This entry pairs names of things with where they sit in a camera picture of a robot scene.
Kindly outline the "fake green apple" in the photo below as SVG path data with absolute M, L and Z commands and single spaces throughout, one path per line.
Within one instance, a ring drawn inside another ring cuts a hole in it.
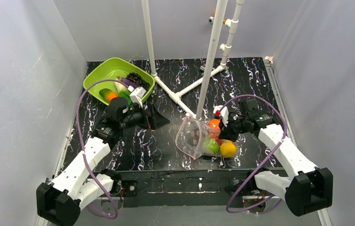
M 219 144 L 214 138 L 207 138 L 201 144 L 201 150 L 206 155 L 216 155 L 219 151 Z

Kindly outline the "fake dark grapes bunch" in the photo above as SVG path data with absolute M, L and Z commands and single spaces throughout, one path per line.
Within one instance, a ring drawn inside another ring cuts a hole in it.
M 126 78 L 129 79 L 130 81 L 133 81 L 133 82 L 139 84 L 140 87 L 143 87 L 145 89 L 150 88 L 150 84 L 137 73 L 128 73 L 126 75 Z

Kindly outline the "fake bok choy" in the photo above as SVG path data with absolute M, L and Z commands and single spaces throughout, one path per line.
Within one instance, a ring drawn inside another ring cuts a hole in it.
M 114 82 L 117 95 L 118 97 L 123 97 L 127 100 L 128 104 L 130 105 L 132 103 L 132 100 L 130 98 L 130 91 L 121 83 L 119 82 Z

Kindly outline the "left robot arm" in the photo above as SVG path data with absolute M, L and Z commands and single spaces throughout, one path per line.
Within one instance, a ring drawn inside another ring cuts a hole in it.
M 120 176 L 106 170 L 95 174 L 93 168 L 120 141 L 124 130 L 137 126 L 156 130 L 169 122 L 153 103 L 129 105 L 122 97 L 112 99 L 90 138 L 83 143 L 82 151 L 50 183 L 38 186 L 38 216 L 57 226 L 74 225 L 87 205 L 102 195 L 111 198 L 113 184 Z

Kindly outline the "fake purple eggplant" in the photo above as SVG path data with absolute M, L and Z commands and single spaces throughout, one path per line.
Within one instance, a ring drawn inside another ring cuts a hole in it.
M 124 77 L 120 77 L 120 76 L 117 76 L 117 79 L 121 82 L 123 82 L 124 84 L 126 84 L 127 86 L 132 86 L 133 88 L 137 88 L 137 87 L 140 87 L 139 84 L 133 82 L 133 81 L 130 81 L 129 79 L 127 78 L 124 78 Z

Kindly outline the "fake mango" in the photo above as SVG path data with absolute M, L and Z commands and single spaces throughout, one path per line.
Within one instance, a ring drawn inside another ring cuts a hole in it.
M 104 100 L 104 102 L 107 104 L 109 104 L 112 101 L 112 99 L 118 97 L 118 95 L 110 89 L 100 90 L 99 95 Z

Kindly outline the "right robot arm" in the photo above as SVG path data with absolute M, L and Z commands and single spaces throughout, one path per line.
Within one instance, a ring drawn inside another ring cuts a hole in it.
M 276 108 L 261 97 L 242 95 L 240 113 L 230 117 L 227 104 L 215 107 L 220 120 L 220 139 L 235 142 L 240 134 L 252 133 L 271 149 L 270 154 L 237 187 L 226 210 L 243 190 L 263 190 L 285 201 L 295 216 L 332 206 L 333 174 L 310 161 L 287 136 L 287 125 Z

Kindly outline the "clear zip top bag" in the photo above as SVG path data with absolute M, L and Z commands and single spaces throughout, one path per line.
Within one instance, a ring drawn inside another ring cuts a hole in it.
M 187 113 L 176 135 L 175 144 L 177 148 L 194 160 L 202 156 L 223 157 L 219 151 L 216 155 L 206 155 L 201 150 L 202 142 L 210 138 L 212 133 L 219 137 L 220 131 L 210 128 L 208 122 L 199 121 L 192 114 Z

